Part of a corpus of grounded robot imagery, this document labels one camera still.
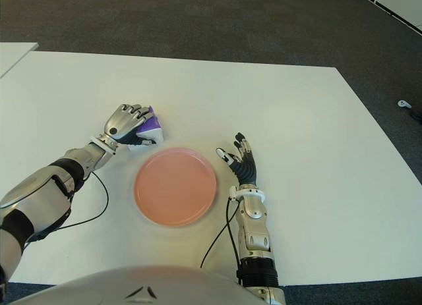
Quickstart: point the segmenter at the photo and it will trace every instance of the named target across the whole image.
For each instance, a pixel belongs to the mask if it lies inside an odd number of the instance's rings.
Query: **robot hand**
[[[141,107],[139,104],[122,104],[108,119],[104,126],[104,134],[125,145],[155,144],[153,140],[136,136],[138,127],[152,116],[148,107]]]
[[[235,138],[234,145],[239,150],[241,158],[227,153],[221,148],[217,148],[216,152],[234,172],[239,180],[240,186],[244,184],[253,184],[256,186],[256,167],[251,147],[240,132],[237,133]]]
[[[217,154],[229,165],[239,180],[239,188],[232,186],[229,200],[237,200],[239,209],[239,259],[237,278],[243,287],[271,305],[286,305],[284,293],[278,285],[278,274],[266,228],[268,212],[264,192],[256,187],[256,167],[251,147],[239,132],[234,142],[241,158],[218,148]]]

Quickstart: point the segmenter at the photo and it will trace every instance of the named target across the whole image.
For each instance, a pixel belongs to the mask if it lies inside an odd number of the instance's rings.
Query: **pink plate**
[[[216,176],[203,156],[190,149],[170,148],[156,153],[140,168],[135,202],[151,221],[183,226],[205,214],[216,187]]]

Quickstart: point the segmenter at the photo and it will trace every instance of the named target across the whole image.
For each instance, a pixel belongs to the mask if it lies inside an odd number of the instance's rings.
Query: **black cable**
[[[235,217],[237,210],[239,209],[239,204],[237,204],[237,207],[235,209],[235,212],[233,213],[233,215],[230,217],[229,219],[229,223],[231,222],[231,220]],[[217,237],[213,240],[212,244],[210,245],[210,247],[208,248],[208,250],[205,253],[205,256],[202,259],[202,262],[200,263],[200,268],[202,268],[202,266],[204,265],[205,259],[208,256],[208,254],[210,253],[212,247],[214,246],[214,244],[216,243],[217,239],[220,237],[220,235],[224,232],[224,229],[226,229],[227,227],[227,223],[224,225],[223,229],[218,233]]]
[[[102,212],[101,212],[101,213],[99,213],[97,216],[95,216],[95,217],[93,217],[93,218],[89,218],[89,219],[87,219],[87,220],[85,220],[85,221],[80,221],[79,223],[75,223],[75,224],[67,225],[67,226],[64,226],[64,227],[60,227],[60,228],[55,229],[54,231],[59,231],[59,230],[61,230],[61,229],[66,229],[66,228],[69,228],[69,227],[73,227],[73,226],[77,226],[77,225],[85,224],[85,223],[87,223],[87,222],[89,222],[89,221],[93,221],[94,219],[97,219],[97,218],[99,218],[99,216],[103,215],[103,213],[106,211],[106,209],[107,209],[107,207],[108,207],[108,202],[109,202],[109,196],[108,196],[108,191],[107,191],[107,188],[106,188],[106,186],[104,185],[103,181],[101,181],[101,179],[98,177],[98,175],[97,175],[97,174],[95,174],[94,172],[92,172],[92,174],[93,174],[93,175],[95,175],[95,177],[99,180],[99,182],[101,183],[101,185],[103,186],[103,188],[104,188],[104,190],[105,190],[105,194],[106,194],[106,196],[107,196],[107,202],[105,203],[105,207],[104,207],[104,209],[102,210]]]
[[[229,231],[229,235],[230,235],[230,240],[231,240],[231,244],[233,245],[233,250],[235,252],[235,257],[236,257],[236,264],[237,264],[237,270],[240,270],[240,261],[239,261],[239,255],[237,254],[237,249],[236,249],[236,244],[235,241],[233,239],[233,234],[231,233],[231,229],[230,229],[230,222],[229,222],[229,204],[230,204],[230,199],[227,200],[227,206],[226,206],[226,225],[227,225],[227,229]]]

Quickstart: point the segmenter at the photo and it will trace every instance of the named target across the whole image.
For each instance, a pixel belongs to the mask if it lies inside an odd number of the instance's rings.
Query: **robot forearm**
[[[0,202],[0,266],[5,281],[15,271],[25,242],[43,239],[60,227],[70,215],[73,194],[110,157],[93,143],[69,150],[5,195]]]
[[[136,136],[137,128],[152,116],[148,107],[120,105],[105,124],[103,134],[83,148],[67,151],[0,200],[0,302],[25,242],[43,239],[63,224],[70,215],[74,193],[92,171],[115,154],[117,144],[155,143]]]
[[[253,184],[242,184],[238,191],[231,189],[230,198],[239,200],[236,220],[239,224],[240,268],[237,277],[243,287],[267,303],[285,305],[266,228],[268,214],[263,204],[264,193]]]

